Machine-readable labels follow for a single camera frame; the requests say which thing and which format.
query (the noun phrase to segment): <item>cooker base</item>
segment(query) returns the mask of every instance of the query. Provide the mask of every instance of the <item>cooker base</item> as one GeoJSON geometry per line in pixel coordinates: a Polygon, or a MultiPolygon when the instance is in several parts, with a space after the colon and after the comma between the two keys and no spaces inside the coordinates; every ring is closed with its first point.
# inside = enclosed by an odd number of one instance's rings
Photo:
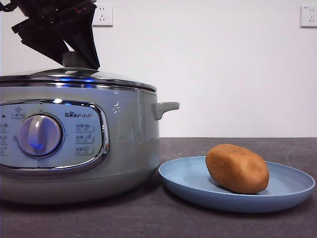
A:
{"type": "Polygon", "coordinates": [[[106,198],[140,186],[156,167],[122,175],[66,182],[1,182],[0,199],[24,204],[65,204],[106,198]]]}

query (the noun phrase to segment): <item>function button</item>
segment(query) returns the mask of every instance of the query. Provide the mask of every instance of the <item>function button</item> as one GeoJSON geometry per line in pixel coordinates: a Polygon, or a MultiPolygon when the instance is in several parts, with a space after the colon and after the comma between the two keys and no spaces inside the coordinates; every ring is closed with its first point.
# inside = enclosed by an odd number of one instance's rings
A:
{"type": "Polygon", "coordinates": [[[0,145],[7,145],[8,144],[7,138],[8,138],[7,135],[0,135],[0,145]]]}
{"type": "Polygon", "coordinates": [[[0,156],[7,156],[6,150],[7,150],[6,146],[0,146],[0,156]]]}
{"type": "Polygon", "coordinates": [[[9,132],[9,125],[7,123],[0,124],[0,132],[9,132]]]}
{"type": "Polygon", "coordinates": [[[76,124],[76,132],[94,132],[95,127],[91,124],[76,124]]]}
{"type": "Polygon", "coordinates": [[[94,137],[91,134],[77,134],[76,144],[92,144],[94,137]]]}
{"type": "Polygon", "coordinates": [[[25,112],[23,111],[22,108],[17,107],[14,109],[13,112],[11,112],[11,117],[12,119],[23,119],[25,118],[25,112]]]}
{"type": "Polygon", "coordinates": [[[94,149],[89,146],[76,147],[76,155],[92,155],[94,149]]]}

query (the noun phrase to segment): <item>white wall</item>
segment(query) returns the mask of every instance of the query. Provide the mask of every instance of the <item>white wall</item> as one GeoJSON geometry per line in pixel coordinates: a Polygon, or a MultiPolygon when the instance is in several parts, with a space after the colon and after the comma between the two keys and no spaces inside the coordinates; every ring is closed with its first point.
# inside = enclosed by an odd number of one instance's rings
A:
{"type": "MultiPolygon", "coordinates": [[[[100,70],[158,88],[181,109],[162,137],[316,137],[317,29],[301,29],[315,0],[113,0],[114,27],[95,28],[100,70]]],[[[20,43],[2,14],[1,70],[59,67],[20,43]]]]}

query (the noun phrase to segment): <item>stainless steel rim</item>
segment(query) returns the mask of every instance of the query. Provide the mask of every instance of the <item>stainless steel rim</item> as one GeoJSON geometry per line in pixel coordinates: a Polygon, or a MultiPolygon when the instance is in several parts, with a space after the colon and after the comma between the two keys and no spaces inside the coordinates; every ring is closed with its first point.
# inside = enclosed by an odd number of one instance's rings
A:
{"type": "Polygon", "coordinates": [[[138,93],[147,93],[157,96],[156,92],[141,88],[132,88],[124,86],[108,86],[102,84],[90,83],[62,83],[62,82],[0,82],[0,88],[4,87],[56,87],[56,88],[93,88],[93,89],[107,89],[118,91],[129,91],[138,93]]]}

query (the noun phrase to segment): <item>rice cooker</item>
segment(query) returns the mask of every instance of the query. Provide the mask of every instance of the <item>rice cooker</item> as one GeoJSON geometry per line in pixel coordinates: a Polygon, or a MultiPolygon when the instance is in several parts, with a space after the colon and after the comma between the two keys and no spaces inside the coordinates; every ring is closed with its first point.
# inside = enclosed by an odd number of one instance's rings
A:
{"type": "Polygon", "coordinates": [[[159,165],[159,120],[177,102],[93,69],[0,78],[0,199],[73,203],[141,185],[159,165]]]}

